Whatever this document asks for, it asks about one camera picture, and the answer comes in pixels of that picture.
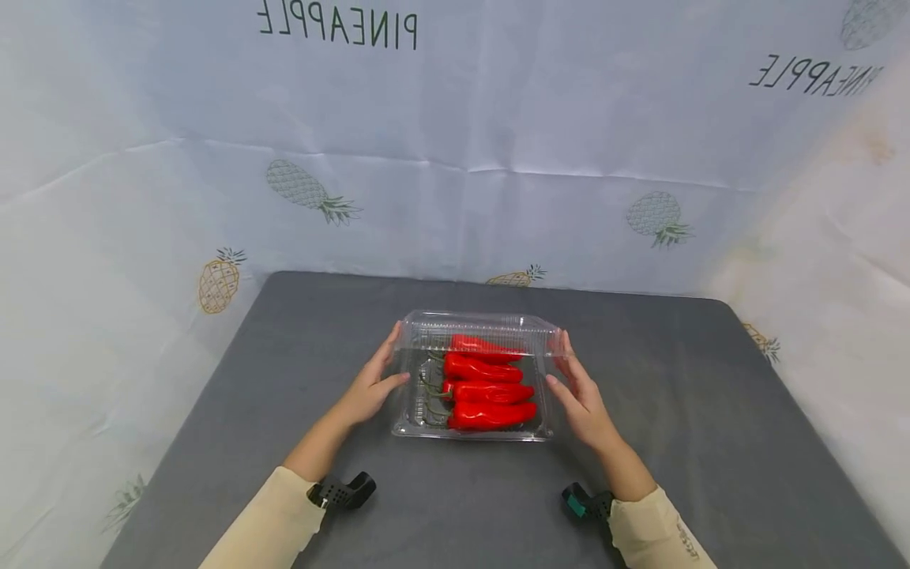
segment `table surface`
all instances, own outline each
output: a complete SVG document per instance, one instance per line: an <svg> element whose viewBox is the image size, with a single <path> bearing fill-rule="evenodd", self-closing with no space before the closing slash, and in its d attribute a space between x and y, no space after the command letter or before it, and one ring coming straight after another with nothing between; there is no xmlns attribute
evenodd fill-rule
<svg viewBox="0 0 910 569"><path fill-rule="evenodd" d="M572 334L620 431L718 566L906 567L733 311L716 300L318 273L272 275L104 569L195 568L413 309L518 312ZM335 473L378 490L295 567L622 567L561 490L604 489L561 415L551 442L393 437L391 405Z"/></svg>

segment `clear plastic container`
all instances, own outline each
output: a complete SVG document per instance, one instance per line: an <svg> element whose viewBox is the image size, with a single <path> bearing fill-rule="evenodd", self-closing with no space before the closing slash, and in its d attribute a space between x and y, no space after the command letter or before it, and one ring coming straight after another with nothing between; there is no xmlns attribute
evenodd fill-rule
<svg viewBox="0 0 910 569"><path fill-rule="evenodd" d="M502 431L455 431L443 415L452 403L430 396L421 381L439 389L442 361L450 351L453 334L465 334L492 342L507 352L521 355L512 365L524 373L522 383L534 388L530 399L537 415L528 422ZM554 373L553 358L559 357L559 329L547 321L522 314L486 314L415 310L401 322L396 345L399 372L410 381L399 389L400 414L392 433L403 437L465 439L480 441L546 441L552 437L550 407L545 377Z"/></svg>

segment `red pepper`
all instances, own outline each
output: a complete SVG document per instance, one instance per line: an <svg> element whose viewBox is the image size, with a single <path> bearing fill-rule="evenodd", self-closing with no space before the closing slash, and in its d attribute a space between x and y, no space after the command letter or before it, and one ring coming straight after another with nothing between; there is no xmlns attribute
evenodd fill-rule
<svg viewBox="0 0 910 569"><path fill-rule="evenodd" d="M469 358L493 364L509 363L521 359L521 354L515 353L514 350L465 334L452 334L449 349Z"/></svg>
<svg viewBox="0 0 910 569"><path fill-rule="evenodd" d="M515 405L456 401L448 423L450 429L459 431L497 431L530 421L535 415L537 405L530 401Z"/></svg>
<svg viewBox="0 0 910 569"><path fill-rule="evenodd" d="M472 360L449 352L446 354L442 371L447 380L489 381L491 383L521 383L524 373L510 365L493 365Z"/></svg>
<svg viewBox="0 0 910 569"><path fill-rule="evenodd" d="M449 381L442 383L440 397L458 403L497 403L512 405L534 396L534 388L520 383L487 383L486 381Z"/></svg>

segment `right hand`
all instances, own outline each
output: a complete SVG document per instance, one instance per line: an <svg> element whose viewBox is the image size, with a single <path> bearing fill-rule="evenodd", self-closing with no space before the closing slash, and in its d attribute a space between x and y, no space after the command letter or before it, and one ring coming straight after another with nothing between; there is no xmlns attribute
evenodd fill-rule
<svg viewBox="0 0 910 569"><path fill-rule="evenodd" d="M569 332L562 330L560 341L564 355L557 358L556 366L569 380L570 387L566 387L552 375L547 376L547 384L550 385L556 399L565 407L566 417L575 436L596 452L608 452L622 439L613 426L607 408L603 405L597 383L575 357Z"/></svg>

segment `container lid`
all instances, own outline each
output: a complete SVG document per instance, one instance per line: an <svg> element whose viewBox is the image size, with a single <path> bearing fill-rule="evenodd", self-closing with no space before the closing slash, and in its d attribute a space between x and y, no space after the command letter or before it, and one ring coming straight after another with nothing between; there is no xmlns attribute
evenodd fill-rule
<svg viewBox="0 0 910 569"><path fill-rule="evenodd" d="M466 338L453 339L459 335ZM414 310L401 321L396 349L553 357L562 355L559 337L559 328L536 316Z"/></svg>

